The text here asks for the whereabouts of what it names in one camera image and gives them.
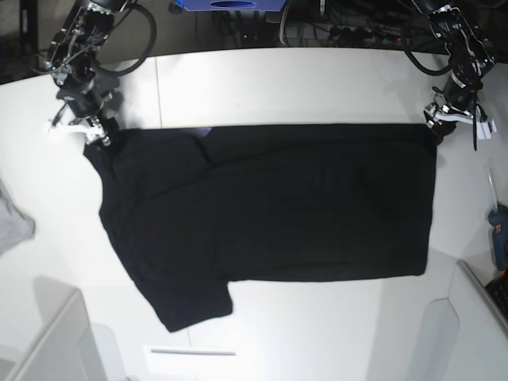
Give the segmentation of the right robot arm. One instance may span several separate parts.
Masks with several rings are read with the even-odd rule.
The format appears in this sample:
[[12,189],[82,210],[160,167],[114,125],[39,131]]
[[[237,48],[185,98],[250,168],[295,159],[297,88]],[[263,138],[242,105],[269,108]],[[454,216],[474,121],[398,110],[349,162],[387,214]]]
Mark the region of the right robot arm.
[[[103,67],[98,60],[99,49],[108,41],[122,21],[115,16],[138,12],[148,23],[148,43],[140,57],[121,70]],[[44,57],[44,67],[35,72],[50,75],[58,87],[56,98],[63,105],[48,119],[48,134],[79,134],[88,145],[108,147],[111,134],[118,131],[114,118],[103,112],[112,97],[110,90],[95,84],[97,76],[119,78],[138,69],[152,52],[157,36],[152,13],[136,1],[77,1],[71,8],[63,28],[52,39]]]

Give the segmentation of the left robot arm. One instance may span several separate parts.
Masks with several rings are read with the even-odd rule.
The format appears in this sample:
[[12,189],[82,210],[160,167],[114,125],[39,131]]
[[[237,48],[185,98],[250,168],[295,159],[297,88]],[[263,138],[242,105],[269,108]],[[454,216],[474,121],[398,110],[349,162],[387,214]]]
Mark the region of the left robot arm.
[[[442,89],[433,88],[433,101],[424,108],[427,127],[442,142],[454,132],[458,123],[471,126],[473,148],[480,140],[492,138],[497,131],[495,121],[479,102],[483,78],[495,66],[495,58],[488,52],[466,13],[453,1],[414,1],[416,12],[401,28],[402,50],[410,62],[423,74],[437,77],[447,75]],[[434,70],[425,67],[414,56],[408,35],[414,23],[424,18],[432,34],[444,41],[449,54],[445,67]]]

